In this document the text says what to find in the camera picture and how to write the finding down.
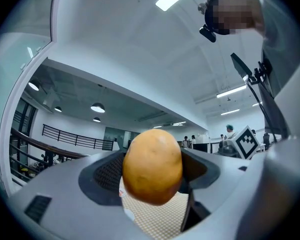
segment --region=person wearing green cap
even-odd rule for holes
[[[231,139],[233,136],[236,135],[236,133],[234,132],[234,127],[231,124],[226,125],[226,131],[227,134],[224,136],[224,140]]]

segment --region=mesh grip surface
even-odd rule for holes
[[[94,172],[94,180],[100,187],[118,194],[123,162],[124,157],[121,155],[99,167]]]

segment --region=person's neck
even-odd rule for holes
[[[252,13],[252,28],[265,37],[265,22],[260,0],[247,0]]]

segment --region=beige woven mat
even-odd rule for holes
[[[125,187],[122,178],[120,187]],[[122,197],[123,207],[134,214],[134,223],[156,240],[171,239],[180,234],[187,202],[188,194],[179,192],[169,202],[161,206],[138,201],[129,196],[127,192]]]

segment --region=black hair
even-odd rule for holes
[[[214,21],[213,8],[217,5],[218,0],[206,0],[198,5],[198,11],[204,15],[205,24],[211,31],[219,35],[229,35],[230,29],[219,28],[219,23]]]

